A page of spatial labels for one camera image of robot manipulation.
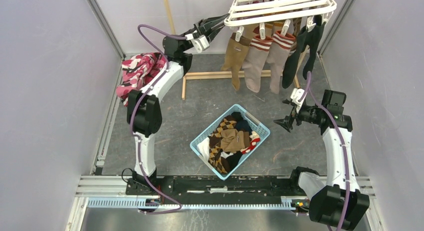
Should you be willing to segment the tan ribbed sock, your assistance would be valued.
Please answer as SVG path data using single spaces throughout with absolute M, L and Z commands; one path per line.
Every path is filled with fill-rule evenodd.
M 234 32 L 228 40 L 224 64 L 221 67 L 222 72 L 231 72 L 231 84 L 236 91 L 240 89 L 239 71 L 249 51 L 251 40 L 241 36 L 236 41 L 236 33 Z
M 236 153 L 250 146 L 250 137 L 247 131 L 233 129 L 223 130 L 221 133 L 220 148 L 226 153 Z

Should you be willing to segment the beige pink sock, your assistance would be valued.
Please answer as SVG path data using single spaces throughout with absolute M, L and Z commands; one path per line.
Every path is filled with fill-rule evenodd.
M 275 31 L 272 36 L 266 63 L 270 67 L 270 85 L 272 93 L 278 95 L 280 91 L 280 77 L 283 73 L 284 65 L 289 57 L 291 48 L 296 41 L 296 37 L 290 33 L 282 34 L 281 31 Z

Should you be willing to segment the black sock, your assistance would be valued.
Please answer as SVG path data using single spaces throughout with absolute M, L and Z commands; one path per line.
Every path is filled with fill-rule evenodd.
M 287 89 L 293 83 L 298 68 L 300 56 L 302 52 L 306 50 L 307 46 L 311 46 L 310 44 L 308 44 L 309 38 L 310 32 L 308 32 L 307 27 L 304 26 L 296 36 L 295 51 L 287 58 L 285 62 L 281 81 L 283 89 Z
M 306 61 L 306 64 L 302 71 L 302 76 L 305 80 L 307 79 L 307 73 L 313 71 L 314 63 L 317 57 L 318 46 L 322 39 L 326 25 L 326 22 L 323 21 L 323 17 L 321 14 L 315 15 L 313 17 L 313 22 L 316 25 L 311 31 L 308 31 L 306 26 L 301 29 L 301 31 L 303 31 L 303 33 L 305 34 L 303 49 L 305 49 L 306 46 L 309 47 L 309 58 Z

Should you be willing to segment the brown striped sock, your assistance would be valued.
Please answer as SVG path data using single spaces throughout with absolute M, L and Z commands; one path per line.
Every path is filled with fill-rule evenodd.
M 297 17 L 297 18 L 293 18 L 292 19 L 292 24 L 293 24 L 293 36 L 295 37 L 295 41 L 293 43 L 293 45 L 291 46 L 290 51 L 294 52 L 297 48 L 297 35 L 298 33 L 301 31 L 302 28 L 302 17 Z

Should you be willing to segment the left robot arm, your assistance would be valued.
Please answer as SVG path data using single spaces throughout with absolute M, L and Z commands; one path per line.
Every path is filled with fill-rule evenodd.
M 193 25 L 193 28 L 179 35 L 166 33 L 147 24 L 140 24 L 137 27 L 144 39 L 146 36 L 142 32 L 143 28 L 164 35 L 162 48 L 156 48 L 165 58 L 164 67 L 147 86 L 140 90 L 132 90 L 128 94 L 127 122 L 135 140 L 136 164 L 127 184 L 138 185 L 139 190 L 145 195 L 151 195 L 157 189 L 154 154 L 156 133 L 163 121 L 161 100 L 190 70 L 193 54 L 188 53 L 188 50 L 195 49 L 198 53 L 207 50 L 225 27 L 224 21 L 228 16 L 226 13 L 201 19 Z

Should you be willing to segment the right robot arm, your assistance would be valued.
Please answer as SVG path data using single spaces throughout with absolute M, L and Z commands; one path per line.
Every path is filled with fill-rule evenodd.
M 352 231 L 369 208 L 370 197 L 361 192 L 355 175 L 353 124 L 351 117 L 343 113 L 347 95 L 326 89 L 321 104 L 309 106 L 305 94 L 302 88 L 293 89 L 290 98 L 283 101 L 293 107 L 290 114 L 274 123 L 288 132 L 303 122 L 317 125 L 326 150 L 327 176 L 322 181 L 316 171 L 297 167 L 288 182 L 289 190 L 295 195 L 306 194 L 311 221 L 337 231 Z

